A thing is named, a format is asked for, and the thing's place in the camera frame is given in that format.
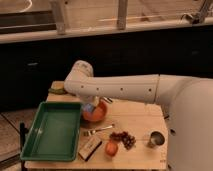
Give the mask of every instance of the floor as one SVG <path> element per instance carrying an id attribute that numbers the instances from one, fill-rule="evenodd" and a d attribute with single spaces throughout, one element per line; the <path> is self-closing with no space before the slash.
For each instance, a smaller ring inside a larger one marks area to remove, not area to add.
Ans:
<path id="1" fill-rule="evenodd" d="M 24 122 L 29 128 L 35 113 L 36 109 L 0 113 L 0 170 L 20 170 L 19 124 Z"/>

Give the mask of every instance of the tray rim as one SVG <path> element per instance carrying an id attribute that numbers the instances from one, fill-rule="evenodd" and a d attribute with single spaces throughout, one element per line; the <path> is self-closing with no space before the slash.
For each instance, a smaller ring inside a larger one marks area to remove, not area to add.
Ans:
<path id="1" fill-rule="evenodd" d="M 76 137 L 76 142 L 75 142 L 75 148 L 74 148 L 74 155 L 72 157 L 67 157 L 67 158 L 63 158 L 63 159 L 47 159 L 47 158 L 40 158 L 38 159 L 38 157 L 26 157 L 24 156 L 24 151 L 26 150 L 27 148 L 27 144 L 29 142 L 29 139 L 30 139 L 30 135 L 32 134 L 32 131 L 34 130 L 33 128 L 35 127 L 35 124 L 36 124 L 36 121 L 38 119 L 38 116 L 39 116 L 39 111 L 41 110 L 41 107 L 45 104 L 79 104 L 80 105 L 80 116 L 79 116 L 79 122 L 77 123 L 77 127 L 80 128 L 80 120 L 81 120 L 81 114 L 82 114 L 82 103 L 80 102 L 58 102 L 58 101 L 43 101 L 39 104 L 39 107 L 36 111 L 36 114 L 35 114 L 35 117 L 34 117 L 34 120 L 33 120 L 33 123 L 29 129 L 29 132 L 26 136 L 26 141 L 24 143 L 24 146 L 21 150 L 21 153 L 20 153 L 20 159 L 22 161 L 59 161 L 59 162 L 71 162 L 73 160 L 75 160 L 76 158 L 76 153 L 77 153 L 77 147 L 78 147 L 78 141 L 79 141 L 79 134 L 80 134 L 80 129 L 78 129 L 78 132 L 77 132 L 77 137 Z"/>

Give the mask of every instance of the wooden tabletop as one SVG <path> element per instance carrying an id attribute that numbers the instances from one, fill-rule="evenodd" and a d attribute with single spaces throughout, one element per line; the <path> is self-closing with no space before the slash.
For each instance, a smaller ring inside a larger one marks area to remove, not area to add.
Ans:
<path id="1" fill-rule="evenodd" d="M 52 84 L 52 88 L 61 87 L 63 87 L 62 81 L 55 81 Z M 68 94 L 49 94 L 47 101 L 73 102 L 79 100 Z M 115 124 L 115 128 L 97 133 L 103 143 L 89 161 L 85 162 L 77 155 L 73 162 L 27 161 L 25 167 L 37 169 L 165 169 L 168 134 L 160 106 L 113 99 L 113 103 L 107 104 L 107 107 L 107 115 L 103 121 L 99 123 L 81 123 L 78 149 L 88 140 L 88 137 L 82 135 L 82 131 Z M 135 136 L 135 147 L 126 150 L 123 144 L 119 143 L 116 156 L 113 158 L 106 156 L 104 152 L 105 144 L 113 131 L 128 131 Z M 148 148 L 146 144 L 150 133 L 153 131 L 161 132 L 166 141 L 157 148 Z"/>

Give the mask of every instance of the metal cup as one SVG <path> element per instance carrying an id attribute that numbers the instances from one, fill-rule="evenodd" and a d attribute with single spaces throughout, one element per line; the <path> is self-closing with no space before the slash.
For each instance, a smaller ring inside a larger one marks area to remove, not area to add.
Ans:
<path id="1" fill-rule="evenodd" d="M 150 148 L 154 148 L 156 146 L 161 146 L 165 142 L 165 137 L 162 133 L 158 131 L 154 131 L 151 133 L 147 146 Z"/>

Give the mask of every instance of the black wall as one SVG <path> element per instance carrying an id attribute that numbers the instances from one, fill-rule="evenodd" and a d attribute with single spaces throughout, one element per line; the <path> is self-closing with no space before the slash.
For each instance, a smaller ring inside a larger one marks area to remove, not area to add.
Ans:
<path id="1" fill-rule="evenodd" d="M 37 107 L 78 59 L 95 76 L 213 77 L 213 26 L 0 44 L 0 111 Z"/>

